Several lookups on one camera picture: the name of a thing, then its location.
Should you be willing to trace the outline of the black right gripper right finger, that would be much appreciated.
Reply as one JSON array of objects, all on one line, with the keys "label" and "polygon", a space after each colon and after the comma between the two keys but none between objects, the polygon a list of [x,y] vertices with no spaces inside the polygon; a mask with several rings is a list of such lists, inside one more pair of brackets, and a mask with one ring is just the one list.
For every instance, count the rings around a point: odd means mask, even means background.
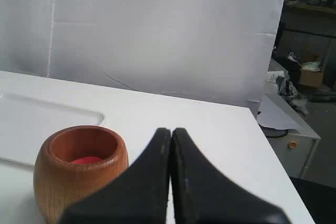
[{"label": "black right gripper right finger", "polygon": [[171,182],[176,223],[290,223],[281,208],[222,174],[183,128],[172,134]]}]

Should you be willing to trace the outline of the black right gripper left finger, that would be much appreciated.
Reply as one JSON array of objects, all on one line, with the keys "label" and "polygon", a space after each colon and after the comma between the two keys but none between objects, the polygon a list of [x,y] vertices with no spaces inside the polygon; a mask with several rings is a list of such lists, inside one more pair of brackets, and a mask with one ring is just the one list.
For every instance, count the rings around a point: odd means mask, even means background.
[{"label": "black right gripper left finger", "polygon": [[70,205],[60,223],[165,223],[171,132],[158,128],[141,155],[101,190]]}]

